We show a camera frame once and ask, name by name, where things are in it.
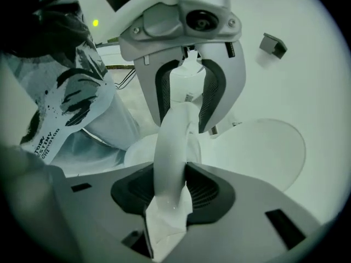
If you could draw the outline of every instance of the screw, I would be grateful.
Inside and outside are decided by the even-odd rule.
[[[229,25],[230,27],[235,27],[235,20],[234,20],[234,19],[230,19],[230,20],[228,21],[228,25]]]

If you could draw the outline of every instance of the cable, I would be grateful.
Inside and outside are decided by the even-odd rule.
[[[129,83],[131,82],[131,80],[133,80],[135,76],[135,69],[130,70],[130,72],[125,76],[125,78],[123,79],[123,81],[121,83],[115,83],[115,87],[117,90],[121,90],[124,89],[127,85],[129,85]]]

